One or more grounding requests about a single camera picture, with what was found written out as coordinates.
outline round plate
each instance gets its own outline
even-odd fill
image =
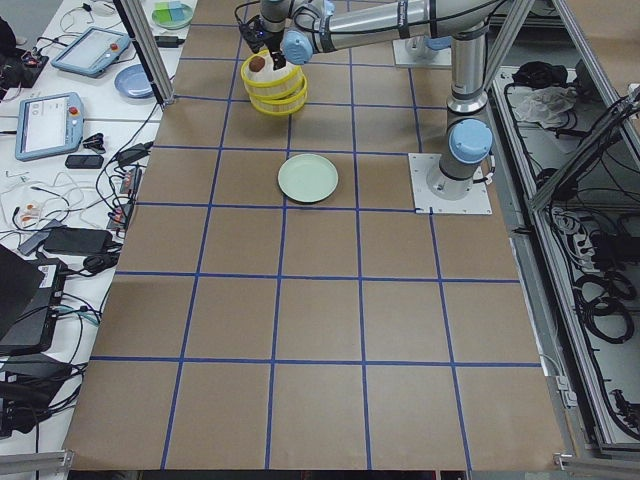
[[[278,172],[278,185],[292,200],[319,202],[331,195],[338,186],[338,171],[326,158],[303,153],[282,164]]]
[[[147,74],[140,64],[127,67],[118,73],[114,84],[118,91],[127,97],[146,98],[153,95]]]
[[[156,15],[156,12],[151,14],[151,20],[158,25],[159,27],[166,28],[167,30],[180,30],[183,27],[186,27],[191,23],[191,19],[193,18],[193,8],[189,5],[182,4],[182,14],[184,15],[184,20],[169,20],[167,22],[159,21]]]

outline white desk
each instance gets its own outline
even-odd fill
[[[192,7],[195,7],[196,0],[187,0],[184,3],[188,3]],[[154,35],[177,35],[180,38],[185,38],[188,27],[180,30],[166,31],[153,24],[151,21],[151,12],[155,2],[151,0],[143,0],[143,7],[147,13],[149,24],[152,27]],[[116,14],[110,16],[100,16],[97,13],[93,14],[93,23],[87,23],[92,17],[84,10],[73,10],[79,5],[77,0],[63,0],[60,8],[54,15],[53,19],[49,23],[49,26],[43,33],[43,37],[56,38],[63,35],[65,32],[60,26],[62,20],[62,26],[67,31],[72,32],[84,32],[89,27],[113,27],[113,30],[125,31],[122,23],[119,22],[119,17]],[[72,37],[63,37],[61,41],[73,40]],[[46,41],[41,41],[39,45],[46,45]],[[52,60],[61,51],[60,46],[52,45],[43,50],[43,53],[50,57]],[[163,48],[160,49],[160,55],[164,61],[165,67],[169,76],[175,74],[178,67],[178,61],[182,53],[182,47],[179,48]],[[125,52],[122,53],[120,60],[126,60],[132,58],[135,54],[135,49],[130,46]],[[36,81],[34,88],[23,89],[15,99],[5,100],[0,103],[0,117],[16,117],[18,115],[20,101],[28,98],[42,97],[46,95],[53,95],[57,93],[76,92],[82,99],[85,106],[85,118],[88,120],[117,120],[117,121],[143,121],[153,109],[156,100],[149,97],[144,99],[133,99],[122,95],[114,86],[114,80],[116,75],[136,63],[139,60],[134,59],[131,62],[119,63],[112,65],[100,78],[90,78],[74,73],[63,72],[51,66],[51,60],[49,64],[44,68],[40,77]],[[10,89],[5,98],[12,99],[18,93],[18,89]],[[157,110],[152,121],[159,121],[162,117],[161,110]]]
[[[105,136],[105,147],[107,152],[105,153],[105,161],[111,158],[111,156],[131,137],[132,133],[140,127],[140,122],[97,122],[87,121],[84,125],[85,136],[93,133],[102,132]],[[15,119],[12,118],[0,118],[0,130],[10,130],[15,128]],[[147,142],[155,138],[158,129],[158,123],[148,123],[136,137],[133,143]],[[11,215],[15,207],[21,205],[26,199],[33,201],[44,202],[47,198],[52,198],[51,195],[47,195],[43,192],[37,192],[30,189],[31,185],[39,185],[43,188],[47,188],[56,193],[62,194],[69,190],[69,186],[66,187],[51,187],[53,179],[59,172],[65,172],[70,178],[72,178],[78,185],[87,186],[88,189],[84,191],[84,205],[89,205],[98,199],[94,185],[95,178],[98,170],[68,170],[64,167],[64,160],[66,155],[58,155],[55,157],[42,158],[39,160],[33,160],[30,162],[20,162],[14,157],[15,148],[15,136],[0,135],[0,207],[3,208],[4,214],[11,222]],[[61,182],[70,182],[69,178],[65,175],[60,177]],[[107,179],[103,176],[100,182],[101,191],[103,194],[110,192],[107,186]],[[51,205],[52,209],[56,207],[62,207],[62,202],[57,202],[55,205]],[[87,223],[86,220],[101,226],[106,227],[107,207],[104,204],[99,204],[91,209],[87,210],[83,217],[80,218],[79,213],[73,213],[69,216],[64,223],[72,227],[84,227],[84,228],[96,228]],[[12,229],[13,225],[7,225],[0,216],[0,231]],[[18,245],[18,236],[12,235],[3,240],[0,240],[5,247],[15,249]],[[59,256],[69,267],[74,269],[81,268],[81,263],[84,257],[77,256]],[[96,309],[99,308],[102,299],[104,298],[111,280],[113,278],[115,269],[109,269],[102,272],[92,278],[81,278],[77,276],[69,277],[66,281],[64,291],[77,297],[86,300]],[[71,298],[63,298],[63,303],[79,307],[80,302]],[[97,327],[90,322],[83,321],[83,331],[80,347],[77,354],[74,357],[73,363],[78,364],[86,362],[91,354],[91,349],[97,333]],[[55,358],[60,361],[69,361],[73,351],[76,348],[78,339],[80,336],[80,321],[76,316],[68,316],[60,319],[56,324],[55,334],[53,337],[53,343],[51,348],[44,352],[46,355]],[[78,385],[79,380],[74,379],[66,382],[54,402],[62,400],[68,397]],[[67,410],[40,423],[40,452],[50,452],[60,450],[62,443],[66,436],[71,422],[73,410]],[[10,438],[0,440],[0,455],[11,455],[19,453],[33,453],[35,451],[35,429],[28,434],[22,434],[20,432],[13,432]],[[15,475],[8,475],[3,479],[10,480],[27,480],[33,478],[33,472],[22,473]],[[53,474],[46,474],[43,472],[40,476],[43,480],[51,480],[53,478],[62,478]]]

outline yellow basket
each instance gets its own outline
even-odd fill
[[[300,110],[307,101],[307,79],[303,75],[299,89],[287,98],[265,100],[249,95],[251,104],[256,110],[276,117],[291,115]]]
[[[256,73],[249,70],[249,63],[254,57],[260,56],[265,60],[265,66],[260,72],[263,79],[256,80]],[[280,70],[273,70],[273,60],[268,50],[262,50],[251,55],[242,64],[240,76],[247,93],[261,100],[279,100],[291,96],[302,84],[302,69],[299,65],[287,65]]]

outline robotic arm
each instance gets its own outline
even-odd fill
[[[504,0],[398,0],[346,13],[336,13],[330,0],[259,3],[260,15],[248,22],[237,18],[240,32],[254,53],[266,45],[275,70],[287,61],[303,65],[314,53],[418,35],[451,36],[452,81],[447,99],[450,151],[442,155],[439,172],[429,181],[434,193],[443,198],[464,196],[493,141],[486,125],[469,117],[487,103],[483,88],[485,19]],[[287,19],[291,25],[285,32]]]

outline brown ball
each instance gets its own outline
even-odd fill
[[[249,62],[249,70],[251,70],[252,72],[259,72],[264,68],[266,63],[267,62],[264,60],[264,58],[260,56],[255,56]]]

